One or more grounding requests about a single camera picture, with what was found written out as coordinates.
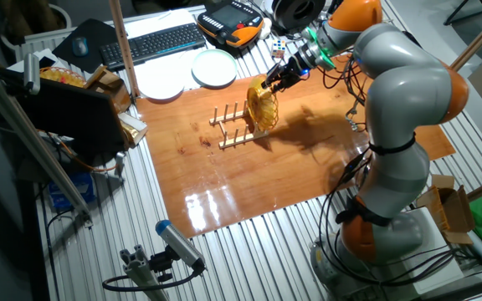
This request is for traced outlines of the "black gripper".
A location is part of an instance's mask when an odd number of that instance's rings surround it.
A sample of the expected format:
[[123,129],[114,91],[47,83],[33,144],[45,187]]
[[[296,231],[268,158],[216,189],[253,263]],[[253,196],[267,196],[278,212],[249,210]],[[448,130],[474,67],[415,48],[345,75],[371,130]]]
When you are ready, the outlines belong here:
[[308,68],[296,56],[291,56],[285,64],[275,64],[266,74],[263,87],[272,87],[274,93],[283,92],[296,85],[308,74]]

